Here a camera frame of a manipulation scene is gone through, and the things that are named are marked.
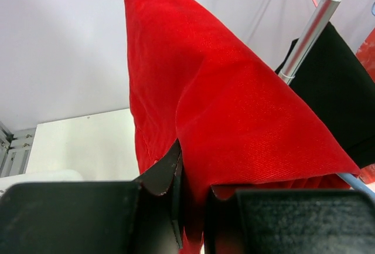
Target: metal frame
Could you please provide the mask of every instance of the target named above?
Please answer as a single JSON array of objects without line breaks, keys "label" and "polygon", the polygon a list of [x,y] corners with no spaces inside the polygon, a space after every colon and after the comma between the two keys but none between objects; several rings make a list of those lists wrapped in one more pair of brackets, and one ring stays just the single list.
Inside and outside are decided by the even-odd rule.
[{"label": "metal frame", "polygon": [[0,160],[2,159],[0,178],[25,173],[35,130],[23,130],[15,133],[6,150],[0,151]]},{"label": "metal frame", "polygon": [[[301,66],[311,47],[326,27],[340,2],[341,0],[321,0],[319,5],[316,7],[311,19],[302,32],[301,37],[298,39],[293,51],[287,58],[284,67],[279,73],[279,77],[286,84],[289,85],[294,79],[298,68]],[[352,188],[365,192],[372,200],[375,201],[375,193],[361,180],[357,179],[352,174],[339,173],[337,175],[347,182]]]},{"label": "metal frame", "polygon": [[8,156],[12,139],[12,133],[0,122],[0,172]]}]

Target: red fabric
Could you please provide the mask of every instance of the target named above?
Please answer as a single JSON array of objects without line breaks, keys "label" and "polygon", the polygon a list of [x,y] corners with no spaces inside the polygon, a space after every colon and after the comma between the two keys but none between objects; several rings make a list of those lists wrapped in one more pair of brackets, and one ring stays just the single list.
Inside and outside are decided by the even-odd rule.
[{"label": "red fabric", "polygon": [[[356,56],[375,82],[375,29],[359,47]],[[359,177],[365,184],[375,182],[375,164],[362,168]]]},{"label": "red fabric", "polygon": [[199,248],[212,184],[340,188],[334,173],[359,172],[309,107],[194,0],[125,0],[125,13],[139,169],[180,140],[186,235],[198,242],[185,241],[185,253]]}]

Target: white wall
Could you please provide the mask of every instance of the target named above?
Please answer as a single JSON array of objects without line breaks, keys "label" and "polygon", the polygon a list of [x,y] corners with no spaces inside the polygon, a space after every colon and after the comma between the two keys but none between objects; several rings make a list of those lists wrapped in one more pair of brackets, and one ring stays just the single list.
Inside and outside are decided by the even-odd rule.
[{"label": "white wall", "polygon": [[86,181],[139,175],[129,109],[38,125],[26,173],[73,169]]},{"label": "white wall", "polygon": [[[311,0],[197,0],[275,69]],[[374,0],[343,0],[332,23],[356,51]],[[0,120],[11,131],[129,106],[124,0],[0,0]]]}]

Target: black cloth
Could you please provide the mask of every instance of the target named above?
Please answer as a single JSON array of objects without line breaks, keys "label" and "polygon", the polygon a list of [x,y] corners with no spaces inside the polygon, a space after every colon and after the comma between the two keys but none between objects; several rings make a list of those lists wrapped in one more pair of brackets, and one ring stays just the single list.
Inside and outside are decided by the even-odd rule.
[{"label": "black cloth", "polygon": [[331,23],[307,54],[290,87],[360,168],[375,163],[375,83]]}]

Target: black fabric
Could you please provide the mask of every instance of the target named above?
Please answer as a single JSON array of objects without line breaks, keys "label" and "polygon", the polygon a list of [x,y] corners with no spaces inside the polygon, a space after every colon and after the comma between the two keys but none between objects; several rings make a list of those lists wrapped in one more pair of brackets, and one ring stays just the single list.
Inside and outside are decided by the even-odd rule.
[{"label": "black fabric", "polygon": [[[284,66],[297,39],[276,73]],[[328,23],[290,87],[363,168],[375,163],[375,83]]]},{"label": "black fabric", "polygon": [[373,254],[375,205],[360,191],[212,187],[210,254]]}]

